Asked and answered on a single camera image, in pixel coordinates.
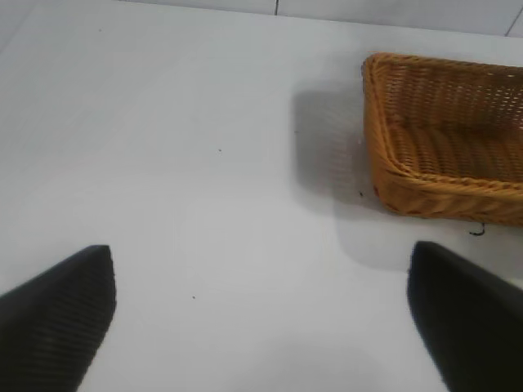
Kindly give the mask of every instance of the woven basket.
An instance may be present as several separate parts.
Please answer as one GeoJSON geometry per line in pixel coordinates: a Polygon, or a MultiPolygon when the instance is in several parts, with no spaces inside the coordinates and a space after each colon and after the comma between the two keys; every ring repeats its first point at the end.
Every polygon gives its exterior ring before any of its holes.
{"type": "Polygon", "coordinates": [[[523,225],[523,69],[379,53],[365,134],[394,212],[523,225]]]}

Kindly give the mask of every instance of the tile grout line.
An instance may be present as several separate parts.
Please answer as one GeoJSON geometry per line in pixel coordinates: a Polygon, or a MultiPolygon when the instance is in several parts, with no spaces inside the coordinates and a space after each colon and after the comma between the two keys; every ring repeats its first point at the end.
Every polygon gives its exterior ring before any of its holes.
{"type": "Polygon", "coordinates": [[[516,19],[514,19],[514,21],[512,22],[510,27],[508,28],[507,32],[505,33],[505,37],[507,37],[510,34],[510,32],[512,31],[512,28],[516,24],[517,20],[520,18],[522,12],[523,12],[523,7],[521,7],[520,11],[516,15],[516,19]]]}

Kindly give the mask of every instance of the small debris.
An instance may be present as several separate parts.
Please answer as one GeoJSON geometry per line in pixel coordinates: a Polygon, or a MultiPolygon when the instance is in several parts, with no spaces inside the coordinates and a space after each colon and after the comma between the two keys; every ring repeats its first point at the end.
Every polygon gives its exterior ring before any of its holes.
{"type": "Polygon", "coordinates": [[[481,224],[481,231],[478,232],[478,233],[475,233],[473,231],[469,231],[468,232],[470,235],[473,235],[474,237],[480,237],[482,236],[483,234],[485,234],[485,223],[482,223],[481,224]]]}

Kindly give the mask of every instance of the white surface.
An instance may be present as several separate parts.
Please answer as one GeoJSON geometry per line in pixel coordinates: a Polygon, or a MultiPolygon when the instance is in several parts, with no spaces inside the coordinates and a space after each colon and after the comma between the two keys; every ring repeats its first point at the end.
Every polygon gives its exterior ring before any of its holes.
{"type": "Polygon", "coordinates": [[[280,0],[279,15],[504,35],[520,0],[280,0]]]}
{"type": "Polygon", "coordinates": [[[523,13],[518,16],[516,23],[512,26],[509,37],[523,38],[523,13]]]}
{"type": "Polygon", "coordinates": [[[81,390],[445,391],[405,297],[412,246],[521,283],[522,231],[383,210],[360,65],[523,65],[521,41],[61,4],[0,55],[0,289],[112,247],[118,308],[81,390]]]}
{"type": "Polygon", "coordinates": [[[0,51],[11,41],[38,0],[0,0],[0,51]]]}
{"type": "Polygon", "coordinates": [[[273,15],[276,0],[122,0],[181,7],[209,8],[223,11],[255,12],[273,15]]]}

